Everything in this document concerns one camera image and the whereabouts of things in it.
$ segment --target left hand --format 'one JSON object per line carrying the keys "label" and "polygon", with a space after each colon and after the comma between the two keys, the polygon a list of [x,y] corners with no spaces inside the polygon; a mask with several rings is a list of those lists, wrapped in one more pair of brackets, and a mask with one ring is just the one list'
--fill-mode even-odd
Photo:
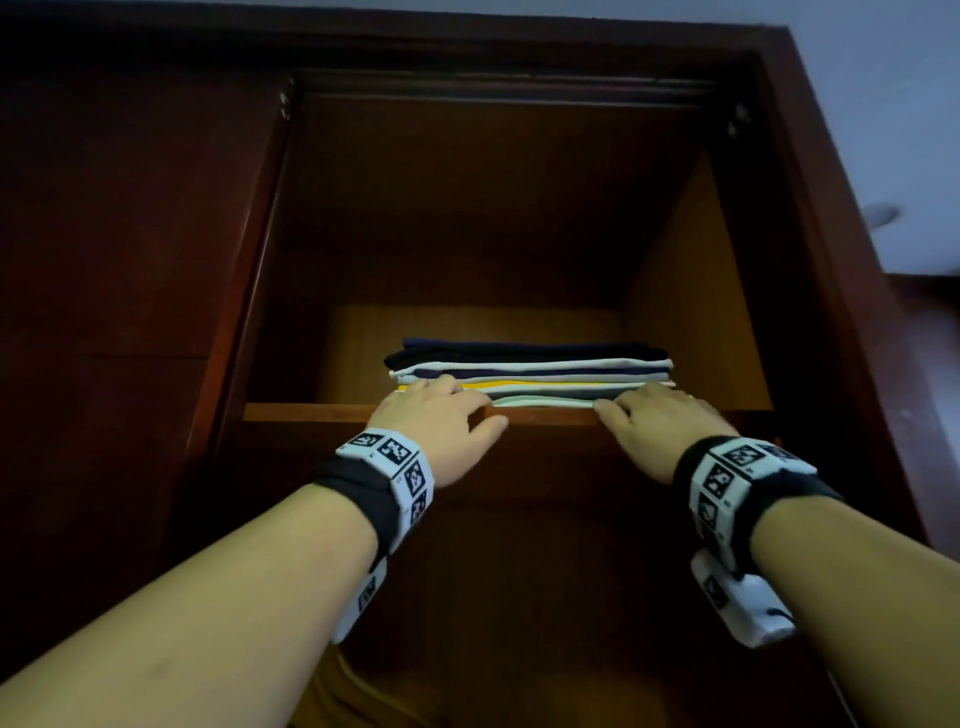
{"label": "left hand", "polygon": [[480,462],[510,423],[495,415],[470,430],[467,417],[490,403],[487,395],[465,390],[450,375],[418,379],[405,392],[388,395],[367,427],[396,430],[417,443],[442,488]]}

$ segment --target hand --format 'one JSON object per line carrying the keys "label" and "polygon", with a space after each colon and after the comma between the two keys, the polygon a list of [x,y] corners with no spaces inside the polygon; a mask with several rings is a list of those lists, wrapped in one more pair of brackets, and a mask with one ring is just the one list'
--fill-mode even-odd
{"label": "hand", "polygon": [[650,382],[593,409],[644,473],[670,484],[681,456],[711,435],[737,435],[720,413],[686,392]]}
{"label": "hand", "polygon": [[417,443],[441,488],[480,462],[510,424],[504,415],[496,415],[470,430],[467,417],[490,403],[487,395],[465,390],[450,375],[418,379],[405,392],[388,395],[367,427],[393,429]]}

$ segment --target dark brown wooden cabinet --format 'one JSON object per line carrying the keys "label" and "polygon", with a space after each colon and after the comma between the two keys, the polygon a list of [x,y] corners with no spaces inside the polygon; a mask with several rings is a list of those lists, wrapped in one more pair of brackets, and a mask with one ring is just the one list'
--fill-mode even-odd
{"label": "dark brown wooden cabinet", "polygon": [[[300,486],[406,335],[663,346],[742,431],[960,553],[956,467],[786,31],[7,13],[21,63],[58,48],[2,89],[7,672]],[[345,643],[362,676],[461,726],[844,723],[803,641],[726,635],[683,509],[591,412],[509,416]]]}

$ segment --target right hand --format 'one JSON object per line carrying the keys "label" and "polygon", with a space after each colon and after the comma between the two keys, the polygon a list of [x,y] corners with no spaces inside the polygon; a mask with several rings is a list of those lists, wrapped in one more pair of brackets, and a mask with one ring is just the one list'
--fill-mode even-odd
{"label": "right hand", "polygon": [[691,445],[711,435],[738,434],[706,402],[657,382],[625,392],[615,401],[597,400],[593,409],[636,466],[668,485]]}

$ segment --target ceiling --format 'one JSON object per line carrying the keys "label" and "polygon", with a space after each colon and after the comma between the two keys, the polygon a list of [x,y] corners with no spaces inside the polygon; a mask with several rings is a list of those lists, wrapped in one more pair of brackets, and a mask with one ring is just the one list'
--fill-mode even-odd
{"label": "ceiling", "polygon": [[960,275],[956,0],[251,0],[255,4],[786,25],[892,273]]}

